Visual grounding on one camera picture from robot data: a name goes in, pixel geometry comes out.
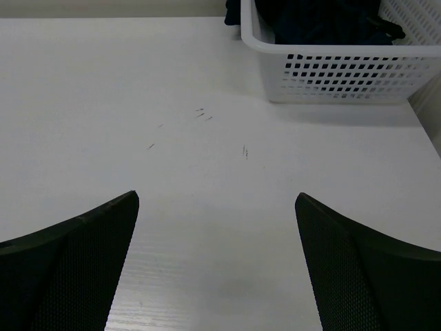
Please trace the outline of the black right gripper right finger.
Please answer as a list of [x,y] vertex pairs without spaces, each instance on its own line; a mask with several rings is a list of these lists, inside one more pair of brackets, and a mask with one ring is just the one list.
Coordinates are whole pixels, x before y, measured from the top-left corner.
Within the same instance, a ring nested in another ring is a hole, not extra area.
[[439,330],[440,253],[300,193],[296,220],[323,330]]

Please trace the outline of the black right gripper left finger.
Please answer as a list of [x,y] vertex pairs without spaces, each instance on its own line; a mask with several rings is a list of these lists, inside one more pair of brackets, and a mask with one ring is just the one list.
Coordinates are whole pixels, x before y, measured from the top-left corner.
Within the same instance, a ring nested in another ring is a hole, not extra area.
[[1,329],[104,330],[138,213],[129,191],[1,242]]

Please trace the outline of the navy blue shorts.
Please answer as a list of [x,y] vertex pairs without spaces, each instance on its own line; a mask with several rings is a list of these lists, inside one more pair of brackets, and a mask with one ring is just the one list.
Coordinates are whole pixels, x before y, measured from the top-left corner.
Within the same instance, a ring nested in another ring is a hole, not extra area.
[[390,46],[406,37],[380,18],[375,0],[260,0],[256,9],[281,45]]

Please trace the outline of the white plastic laundry basket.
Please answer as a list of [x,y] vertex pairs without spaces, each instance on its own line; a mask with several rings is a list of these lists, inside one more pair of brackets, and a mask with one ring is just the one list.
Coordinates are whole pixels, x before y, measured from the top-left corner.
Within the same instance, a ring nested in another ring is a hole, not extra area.
[[241,37],[257,54],[274,103],[400,103],[440,73],[440,2],[382,1],[406,37],[391,46],[277,45],[254,1],[241,3]]

